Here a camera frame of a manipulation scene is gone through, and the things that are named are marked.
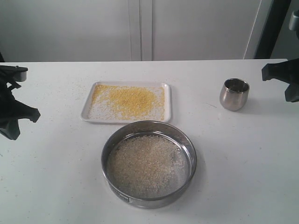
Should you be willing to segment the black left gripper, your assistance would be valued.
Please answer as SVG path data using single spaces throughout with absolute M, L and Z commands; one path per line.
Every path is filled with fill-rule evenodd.
M 10 140 L 17 140 L 20 135 L 18 120 L 8 120 L 11 102 L 15 100 L 13 89 L 19 89 L 21 85 L 15 81 L 0 77 L 0 133 Z M 36 123 L 41 114 L 37 108 L 30 107 L 19 101 L 14 102 L 14 117 L 16 119 L 29 119 Z

